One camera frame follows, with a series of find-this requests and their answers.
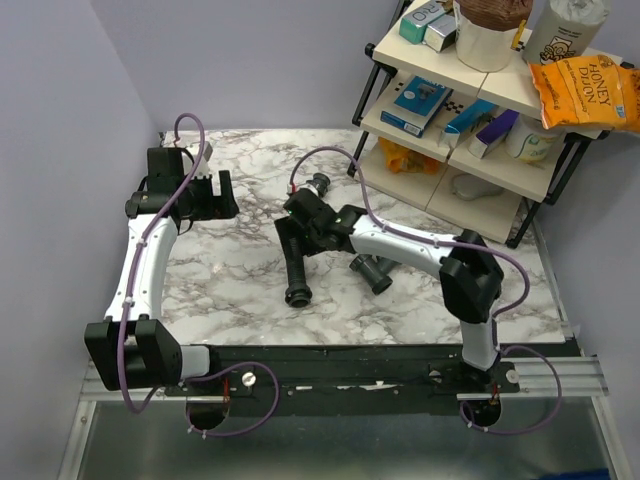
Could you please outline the grey T pipe fitting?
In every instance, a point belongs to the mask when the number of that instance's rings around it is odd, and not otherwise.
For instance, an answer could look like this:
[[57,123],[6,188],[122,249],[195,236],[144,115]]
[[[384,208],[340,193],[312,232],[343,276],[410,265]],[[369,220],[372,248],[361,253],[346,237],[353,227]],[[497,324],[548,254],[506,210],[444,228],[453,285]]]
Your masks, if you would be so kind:
[[358,255],[352,260],[349,268],[367,282],[374,295],[380,295],[392,285],[393,280],[389,273],[398,265],[398,262],[387,258]]

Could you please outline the clear plastic pipe fitting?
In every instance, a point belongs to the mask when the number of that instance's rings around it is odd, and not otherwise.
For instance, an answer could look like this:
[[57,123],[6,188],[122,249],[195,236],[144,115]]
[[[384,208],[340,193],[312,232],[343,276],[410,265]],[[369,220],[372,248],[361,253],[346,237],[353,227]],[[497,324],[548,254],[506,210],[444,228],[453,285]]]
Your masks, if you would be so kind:
[[329,190],[331,180],[322,173],[314,173],[312,178],[306,181],[306,185],[316,192],[319,198],[324,198]]

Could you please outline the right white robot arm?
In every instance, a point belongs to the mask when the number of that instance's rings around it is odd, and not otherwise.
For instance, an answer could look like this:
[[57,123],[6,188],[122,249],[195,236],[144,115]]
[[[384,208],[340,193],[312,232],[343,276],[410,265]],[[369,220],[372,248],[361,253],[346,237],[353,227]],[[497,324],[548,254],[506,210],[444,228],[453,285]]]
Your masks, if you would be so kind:
[[290,195],[284,209],[287,215],[276,220],[275,227],[293,264],[338,251],[383,257],[438,279],[444,305],[461,326],[462,384],[480,392],[494,383],[498,341],[491,310],[501,294],[504,272],[479,234],[419,231],[385,223],[353,205],[336,211],[309,189]]

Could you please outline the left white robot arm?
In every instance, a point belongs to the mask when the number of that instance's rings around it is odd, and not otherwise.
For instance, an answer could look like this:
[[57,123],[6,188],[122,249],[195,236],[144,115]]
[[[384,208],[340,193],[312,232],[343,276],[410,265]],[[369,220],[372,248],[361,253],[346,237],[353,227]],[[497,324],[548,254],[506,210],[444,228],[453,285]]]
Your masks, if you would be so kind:
[[229,171],[212,182],[205,162],[186,172],[184,148],[147,151],[147,175],[125,204],[128,245],[115,295],[105,317],[87,325],[84,342],[104,387],[117,391],[176,386],[187,380],[201,395],[222,380],[210,349],[181,345],[160,321],[171,250],[183,222],[229,220],[239,208]]

